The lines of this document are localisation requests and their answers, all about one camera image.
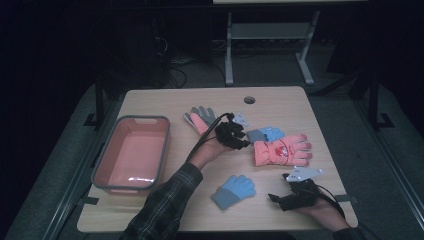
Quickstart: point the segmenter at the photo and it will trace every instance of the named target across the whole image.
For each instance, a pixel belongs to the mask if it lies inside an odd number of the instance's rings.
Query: blue glove
[[[285,136],[278,128],[264,127],[246,132],[247,138],[250,142],[263,141],[263,142],[274,142]]]
[[[220,209],[225,210],[242,199],[255,194],[255,184],[253,184],[250,178],[246,178],[244,175],[240,175],[239,177],[233,175],[228,178],[224,185],[211,198]]]

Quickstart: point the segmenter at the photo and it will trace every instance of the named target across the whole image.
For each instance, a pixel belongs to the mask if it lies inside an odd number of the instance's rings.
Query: person's arm
[[[203,179],[200,170],[229,150],[215,138],[206,141],[166,183],[149,194],[120,239],[175,238],[187,202]]]
[[[296,211],[313,217],[321,226],[333,233],[335,240],[363,240],[359,229],[352,228],[343,216],[322,198],[318,198],[312,207],[299,208]]]

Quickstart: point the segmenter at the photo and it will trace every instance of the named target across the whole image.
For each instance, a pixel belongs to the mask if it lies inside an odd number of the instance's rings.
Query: wooden table
[[[246,104],[246,96],[254,97],[254,104]],[[346,194],[331,154],[304,90],[300,87],[263,88],[208,88],[136,90],[127,93],[119,116],[164,115],[171,121],[171,144],[164,171],[164,180],[184,163],[198,140],[196,131],[183,118],[192,106],[212,107],[217,114],[242,112],[249,121],[246,130],[274,126],[286,135],[304,133],[312,143],[311,168],[324,174],[314,178],[319,185],[335,195]],[[180,231],[262,231],[317,229],[313,219],[296,212],[283,212],[270,201],[268,193],[279,196],[291,194],[283,173],[293,167],[253,164],[254,149],[225,153],[203,170],[204,180],[188,202],[181,219]],[[221,211],[210,196],[231,175],[244,174],[255,183],[256,195]],[[140,211],[145,196],[109,195],[94,186],[89,197],[98,198],[96,205],[85,204],[78,221],[82,232],[122,231]],[[346,219],[357,226],[357,218],[350,202],[342,202]]]

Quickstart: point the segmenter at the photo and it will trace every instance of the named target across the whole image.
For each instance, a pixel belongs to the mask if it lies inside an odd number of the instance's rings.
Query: black device
[[[283,174],[284,179],[288,176],[289,174],[287,173]],[[271,201],[278,203],[283,211],[313,206],[318,196],[321,194],[312,179],[306,179],[300,182],[289,182],[289,184],[293,192],[291,195],[280,198],[279,196],[268,193]]]
[[[251,144],[251,142],[242,140],[246,134],[243,132],[243,126],[233,122],[234,114],[227,113],[228,122],[222,122],[215,128],[216,138],[223,145],[232,149],[242,149]]]

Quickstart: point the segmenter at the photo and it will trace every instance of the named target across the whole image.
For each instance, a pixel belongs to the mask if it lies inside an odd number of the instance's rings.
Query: cable
[[[303,188],[301,188],[300,191],[312,194],[312,195],[319,197],[319,198],[322,198],[323,200],[327,201],[331,206],[333,206],[335,209],[337,209],[337,211],[339,211],[340,215],[342,215],[343,218],[346,218],[344,211],[343,211],[342,207],[340,207],[339,203],[332,200],[327,195],[322,194],[322,193],[315,193],[315,192],[312,192],[310,190],[306,190],[306,189],[303,189]]]
[[[215,121],[211,124],[211,126],[208,128],[208,130],[206,130],[206,132],[200,137],[199,141],[193,147],[193,149],[191,150],[190,154],[188,155],[188,157],[186,159],[186,162],[188,162],[193,157],[194,153],[196,153],[196,151],[200,148],[200,146],[202,146],[206,141],[210,140],[210,139],[207,139],[209,133],[211,133],[212,130],[215,129],[216,125],[218,125],[218,123],[221,121],[221,119],[224,116],[228,116],[228,115],[229,115],[229,113],[224,113],[224,114],[222,114],[221,116],[219,116],[215,119]]]
[[[317,187],[319,187],[319,188],[321,188],[321,189],[324,189],[328,194],[330,194],[331,195],[331,197],[333,197],[333,199],[334,199],[334,201],[337,201],[336,200],[336,198],[334,197],[334,195],[330,192],[330,191],[328,191],[328,189],[327,188],[325,188],[325,187],[323,187],[323,186],[320,186],[320,185],[317,185],[317,184],[315,184]]]

